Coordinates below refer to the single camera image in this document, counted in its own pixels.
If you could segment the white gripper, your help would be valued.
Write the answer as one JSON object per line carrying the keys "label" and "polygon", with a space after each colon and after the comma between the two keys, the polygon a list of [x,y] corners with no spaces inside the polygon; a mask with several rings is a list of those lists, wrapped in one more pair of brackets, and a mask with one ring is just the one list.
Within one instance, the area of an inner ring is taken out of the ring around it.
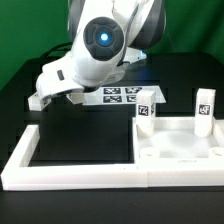
{"label": "white gripper", "polygon": [[41,100],[66,95],[71,92],[83,92],[84,87],[73,79],[71,55],[45,64],[36,81],[36,90]]}

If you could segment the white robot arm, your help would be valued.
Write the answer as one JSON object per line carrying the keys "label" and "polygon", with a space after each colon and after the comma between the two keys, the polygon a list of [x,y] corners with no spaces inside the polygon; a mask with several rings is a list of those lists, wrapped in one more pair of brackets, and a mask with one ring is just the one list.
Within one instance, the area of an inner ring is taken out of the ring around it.
{"label": "white robot arm", "polygon": [[164,0],[72,0],[71,50],[42,67],[39,98],[93,92],[122,79],[127,65],[160,41],[165,25]]}

